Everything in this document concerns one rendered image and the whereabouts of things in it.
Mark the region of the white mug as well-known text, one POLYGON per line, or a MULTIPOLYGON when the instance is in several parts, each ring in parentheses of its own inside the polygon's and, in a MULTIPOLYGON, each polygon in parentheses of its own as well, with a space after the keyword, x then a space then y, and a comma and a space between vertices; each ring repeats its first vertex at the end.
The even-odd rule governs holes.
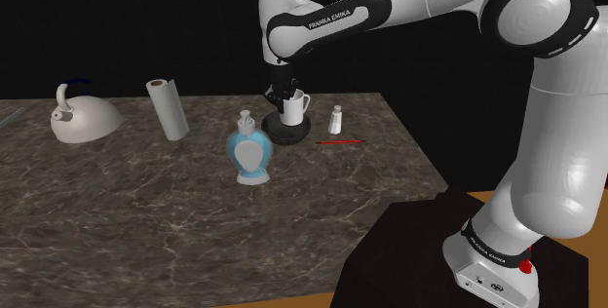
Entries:
POLYGON ((281 122, 289 127, 300 125, 310 101, 309 95, 297 89, 291 98, 284 100, 284 112, 280 114, 281 122))

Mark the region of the black bowl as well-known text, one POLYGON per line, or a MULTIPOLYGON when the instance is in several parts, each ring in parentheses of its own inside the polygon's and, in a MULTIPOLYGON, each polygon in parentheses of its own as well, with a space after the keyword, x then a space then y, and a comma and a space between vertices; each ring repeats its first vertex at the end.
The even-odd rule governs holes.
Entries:
POLYGON ((261 122, 262 131, 278 145, 293 145, 302 141, 311 130, 311 120, 304 115, 303 122, 296 126, 286 126, 280 120, 278 111, 266 115, 261 122))

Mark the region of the white salt shaker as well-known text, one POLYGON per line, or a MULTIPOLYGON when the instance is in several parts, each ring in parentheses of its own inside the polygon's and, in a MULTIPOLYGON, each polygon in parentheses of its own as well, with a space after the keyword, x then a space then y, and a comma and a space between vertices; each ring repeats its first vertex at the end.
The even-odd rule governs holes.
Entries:
POLYGON ((339 135, 342 128, 342 107, 335 105, 331 112, 330 121, 328 125, 328 132, 332 135, 339 135))

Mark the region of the blue and white soap dispenser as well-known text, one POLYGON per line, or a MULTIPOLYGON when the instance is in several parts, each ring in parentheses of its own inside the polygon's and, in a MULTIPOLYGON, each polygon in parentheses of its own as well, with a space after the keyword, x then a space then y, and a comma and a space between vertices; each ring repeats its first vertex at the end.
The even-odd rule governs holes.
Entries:
POLYGON ((269 137, 256 128, 249 110, 242 110, 237 129, 227 139, 227 154, 239 173, 237 182, 242 185, 260 185, 270 180, 266 171, 273 154, 269 137))

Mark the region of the white paper towel roll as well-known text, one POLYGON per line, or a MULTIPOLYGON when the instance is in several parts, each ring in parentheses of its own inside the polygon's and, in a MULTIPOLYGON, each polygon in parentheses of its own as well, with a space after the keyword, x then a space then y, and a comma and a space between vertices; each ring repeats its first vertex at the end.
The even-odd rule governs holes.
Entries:
POLYGON ((155 79, 146 84, 146 89, 166 138, 170 141, 184 138, 190 129, 175 82, 155 79))

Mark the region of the white kettle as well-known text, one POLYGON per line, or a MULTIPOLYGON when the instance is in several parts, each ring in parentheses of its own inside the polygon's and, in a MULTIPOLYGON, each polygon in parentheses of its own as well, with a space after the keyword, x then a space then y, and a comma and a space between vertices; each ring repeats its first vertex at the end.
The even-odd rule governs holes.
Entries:
POLYGON ((65 96, 68 83, 57 87, 57 107, 51 113, 51 128, 64 143, 93 141, 116 131, 125 121, 109 101, 96 96, 65 96))

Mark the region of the dark robot stand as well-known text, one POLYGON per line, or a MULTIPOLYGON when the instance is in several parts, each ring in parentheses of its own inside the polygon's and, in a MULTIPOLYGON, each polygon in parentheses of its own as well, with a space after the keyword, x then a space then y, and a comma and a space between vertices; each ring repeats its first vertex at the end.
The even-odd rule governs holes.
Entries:
MULTIPOLYGON (((449 188, 429 201, 392 203, 345 261, 330 308, 496 308, 461 289, 442 254, 483 203, 449 188)), ((532 249, 539 308, 589 308, 589 261, 549 239, 532 249)))

